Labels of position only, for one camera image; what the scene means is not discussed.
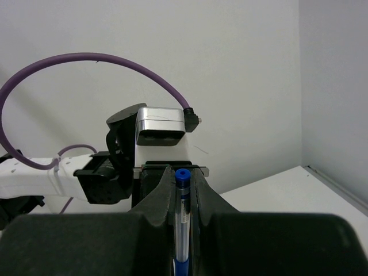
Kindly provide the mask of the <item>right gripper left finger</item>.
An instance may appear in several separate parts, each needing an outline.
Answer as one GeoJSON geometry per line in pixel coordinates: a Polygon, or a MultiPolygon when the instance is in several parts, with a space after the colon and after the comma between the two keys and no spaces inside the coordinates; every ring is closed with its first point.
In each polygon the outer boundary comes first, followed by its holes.
{"type": "Polygon", "coordinates": [[[1,236],[2,275],[171,275],[174,171],[128,212],[29,214],[1,236]]]}

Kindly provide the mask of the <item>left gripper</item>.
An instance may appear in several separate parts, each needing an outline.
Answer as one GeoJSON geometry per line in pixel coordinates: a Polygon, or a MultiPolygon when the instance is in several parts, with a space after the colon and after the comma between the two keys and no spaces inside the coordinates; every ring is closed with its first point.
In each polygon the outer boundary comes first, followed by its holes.
{"type": "Polygon", "coordinates": [[[198,168],[202,175],[209,176],[209,169],[191,162],[188,143],[175,146],[139,146],[135,148],[135,166],[133,168],[132,205],[135,207],[153,189],[155,189],[165,171],[170,166],[173,170],[198,168]]]}

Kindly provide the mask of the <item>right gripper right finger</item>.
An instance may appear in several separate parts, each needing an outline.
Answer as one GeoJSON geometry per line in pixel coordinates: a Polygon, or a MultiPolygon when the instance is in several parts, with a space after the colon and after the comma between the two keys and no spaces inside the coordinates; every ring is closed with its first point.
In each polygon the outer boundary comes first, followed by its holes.
{"type": "Polygon", "coordinates": [[[366,275],[352,226],[334,214],[244,213],[191,172],[193,275],[366,275]]]}

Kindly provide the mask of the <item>blue ballpoint pen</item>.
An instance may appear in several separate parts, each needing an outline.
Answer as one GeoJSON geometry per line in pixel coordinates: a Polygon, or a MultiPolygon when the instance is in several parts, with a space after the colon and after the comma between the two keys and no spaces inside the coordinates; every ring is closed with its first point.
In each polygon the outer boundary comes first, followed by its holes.
{"type": "Polygon", "coordinates": [[[188,169],[181,168],[175,176],[175,259],[174,275],[189,275],[190,241],[190,178],[188,169]]]}

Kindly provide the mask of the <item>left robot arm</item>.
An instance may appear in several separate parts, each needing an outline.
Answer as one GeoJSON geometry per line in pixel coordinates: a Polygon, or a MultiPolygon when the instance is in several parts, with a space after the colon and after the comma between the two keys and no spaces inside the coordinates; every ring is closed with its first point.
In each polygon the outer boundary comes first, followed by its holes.
{"type": "Polygon", "coordinates": [[[192,108],[154,108],[144,103],[107,119],[106,151],[65,157],[37,170],[11,155],[1,157],[1,227],[28,213],[47,213],[47,196],[86,201],[84,212],[118,212],[137,205],[157,187],[167,166],[192,169],[187,136],[200,123],[192,108]]]}

